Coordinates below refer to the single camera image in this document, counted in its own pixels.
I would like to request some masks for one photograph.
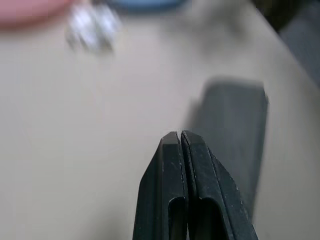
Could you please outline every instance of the blurry silver object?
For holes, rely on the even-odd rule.
[[[117,14],[107,5],[76,4],[71,8],[66,38],[72,47],[100,52],[112,49],[119,28]]]

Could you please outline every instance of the tabletop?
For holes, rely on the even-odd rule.
[[[320,91],[252,4],[120,18],[99,56],[69,48],[64,18],[0,32],[0,238],[131,239],[160,138],[220,76],[261,82],[269,99],[259,239],[318,238]]]

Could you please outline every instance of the beige table surface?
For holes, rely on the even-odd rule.
[[[71,51],[64,19],[0,33],[1,240],[131,239],[160,138],[217,76],[269,97],[259,239],[318,239],[320,91],[250,3],[195,2],[122,17],[107,56]]]

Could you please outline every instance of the pink object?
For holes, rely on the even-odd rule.
[[[16,26],[45,19],[73,0],[0,0],[0,26]]]

